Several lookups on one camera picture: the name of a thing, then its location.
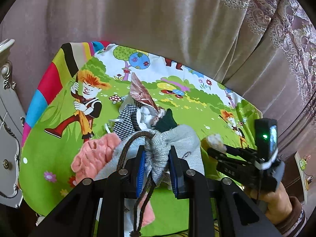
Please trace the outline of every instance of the pink cloth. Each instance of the pink cloth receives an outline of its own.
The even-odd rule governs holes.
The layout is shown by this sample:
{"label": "pink cloth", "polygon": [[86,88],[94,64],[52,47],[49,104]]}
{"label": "pink cloth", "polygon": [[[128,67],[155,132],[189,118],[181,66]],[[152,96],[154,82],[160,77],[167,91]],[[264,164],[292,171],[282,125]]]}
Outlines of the pink cloth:
{"label": "pink cloth", "polygon": [[121,139],[116,133],[105,134],[100,139],[85,142],[74,157],[71,169],[76,173],[76,182],[84,178],[94,179],[98,172],[112,159],[113,150]]}

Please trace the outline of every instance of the white dresser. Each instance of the white dresser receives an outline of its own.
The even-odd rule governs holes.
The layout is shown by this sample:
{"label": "white dresser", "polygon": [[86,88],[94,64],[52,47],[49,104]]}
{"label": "white dresser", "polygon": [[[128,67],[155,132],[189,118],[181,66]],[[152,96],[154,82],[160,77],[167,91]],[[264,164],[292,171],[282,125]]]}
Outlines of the white dresser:
{"label": "white dresser", "polygon": [[0,203],[19,208],[23,199],[18,175],[25,113],[14,91],[8,60],[14,42],[7,39],[0,43]]}

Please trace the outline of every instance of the houndstooth fabric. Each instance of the houndstooth fabric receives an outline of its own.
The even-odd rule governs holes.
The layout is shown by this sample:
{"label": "houndstooth fabric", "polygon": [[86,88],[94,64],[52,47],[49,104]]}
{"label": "houndstooth fabric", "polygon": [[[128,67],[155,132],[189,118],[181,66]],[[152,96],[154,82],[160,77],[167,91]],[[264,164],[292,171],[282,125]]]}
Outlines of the houndstooth fabric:
{"label": "houndstooth fabric", "polygon": [[132,124],[133,124],[134,130],[135,130],[135,131],[140,131],[141,128],[139,127],[139,124],[137,123],[136,114],[137,114],[137,111],[134,111],[134,112],[131,114],[131,120],[132,120]]}
{"label": "houndstooth fabric", "polygon": [[137,108],[141,108],[142,106],[144,106],[145,104],[141,103],[140,101],[137,101],[136,99],[134,99],[134,104]]}
{"label": "houndstooth fabric", "polygon": [[136,115],[137,107],[132,104],[127,104],[121,114],[118,116],[118,119],[121,119],[122,122],[115,122],[113,131],[119,136],[121,140],[124,140],[127,136],[131,135],[138,129],[134,128],[132,122],[132,115]]}

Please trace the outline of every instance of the striped border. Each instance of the striped border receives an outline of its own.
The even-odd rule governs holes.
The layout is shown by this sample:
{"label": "striped border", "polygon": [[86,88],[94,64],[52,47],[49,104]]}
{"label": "striped border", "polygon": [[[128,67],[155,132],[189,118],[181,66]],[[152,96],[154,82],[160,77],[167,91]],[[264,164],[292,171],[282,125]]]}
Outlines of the striped border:
{"label": "striped border", "polygon": [[97,51],[106,48],[109,44],[107,41],[70,42],[61,46],[43,75],[28,108],[22,147],[38,119],[62,88]]}

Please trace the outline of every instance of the drawer knob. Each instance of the drawer knob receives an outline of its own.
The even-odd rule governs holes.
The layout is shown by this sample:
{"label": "drawer knob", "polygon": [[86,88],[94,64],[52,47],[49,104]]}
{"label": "drawer knob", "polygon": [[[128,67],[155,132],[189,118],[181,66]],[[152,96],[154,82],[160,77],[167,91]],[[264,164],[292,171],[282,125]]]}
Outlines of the drawer knob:
{"label": "drawer knob", "polygon": [[8,160],[4,160],[2,162],[2,165],[3,165],[4,169],[9,169],[9,161]]}

